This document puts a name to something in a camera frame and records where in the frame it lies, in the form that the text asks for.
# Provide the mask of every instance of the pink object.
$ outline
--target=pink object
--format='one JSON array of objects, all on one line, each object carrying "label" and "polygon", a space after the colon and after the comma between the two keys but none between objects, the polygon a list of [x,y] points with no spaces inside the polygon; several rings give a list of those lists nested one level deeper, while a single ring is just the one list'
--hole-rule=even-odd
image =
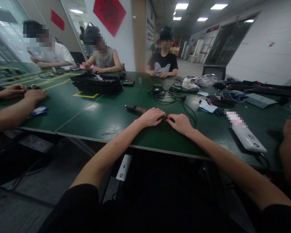
[{"label": "pink object", "polygon": [[94,65],[91,65],[91,67],[89,69],[85,69],[82,65],[80,65],[81,70],[92,70],[94,68],[96,68],[96,66],[94,66]]}]

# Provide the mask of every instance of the gray tank top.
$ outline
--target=gray tank top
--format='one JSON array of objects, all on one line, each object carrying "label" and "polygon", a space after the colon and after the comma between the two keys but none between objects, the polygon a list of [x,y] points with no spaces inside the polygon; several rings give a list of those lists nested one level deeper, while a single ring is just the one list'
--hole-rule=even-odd
[{"label": "gray tank top", "polygon": [[114,49],[107,46],[107,53],[100,54],[97,50],[93,51],[93,57],[98,68],[108,68],[115,66],[113,60]]}]

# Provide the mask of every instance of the red wall decoration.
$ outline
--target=red wall decoration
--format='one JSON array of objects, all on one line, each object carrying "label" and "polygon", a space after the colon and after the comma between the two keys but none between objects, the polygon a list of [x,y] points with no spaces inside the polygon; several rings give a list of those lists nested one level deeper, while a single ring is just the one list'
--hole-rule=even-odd
[{"label": "red wall decoration", "polygon": [[115,37],[126,15],[119,0],[96,0],[93,12],[109,33]]},{"label": "red wall decoration", "polygon": [[62,18],[57,15],[53,10],[51,10],[51,21],[64,31],[65,21],[63,21]]}]

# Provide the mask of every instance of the table leg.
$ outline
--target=table leg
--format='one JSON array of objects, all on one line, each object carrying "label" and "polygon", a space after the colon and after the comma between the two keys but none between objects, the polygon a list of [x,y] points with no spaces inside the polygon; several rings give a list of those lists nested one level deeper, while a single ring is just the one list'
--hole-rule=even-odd
[{"label": "table leg", "polygon": [[79,147],[86,154],[88,154],[90,157],[93,157],[96,154],[96,152],[93,151],[88,145],[86,145],[81,139],[72,138],[72,137],[66,137],[66,138],[69,141],[71,141],[73,144],[75,144],[77,147]]}]

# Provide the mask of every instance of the black chair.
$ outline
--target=black chair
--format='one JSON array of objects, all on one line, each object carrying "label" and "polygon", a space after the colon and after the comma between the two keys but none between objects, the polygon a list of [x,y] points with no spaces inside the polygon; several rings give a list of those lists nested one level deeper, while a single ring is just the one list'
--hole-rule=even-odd
[{"label": "black chair", "polygon": [[74,62],[76,64],[82,64],[83,62],[85,62],[84,56],[82,53],[80,52],[70,52],[71,56],[74,59]]},{"label": "black chair", "polygon": [[203,74],[215,74],[218,79],[224,80],[226,73],[226,66],[204,65]]}]

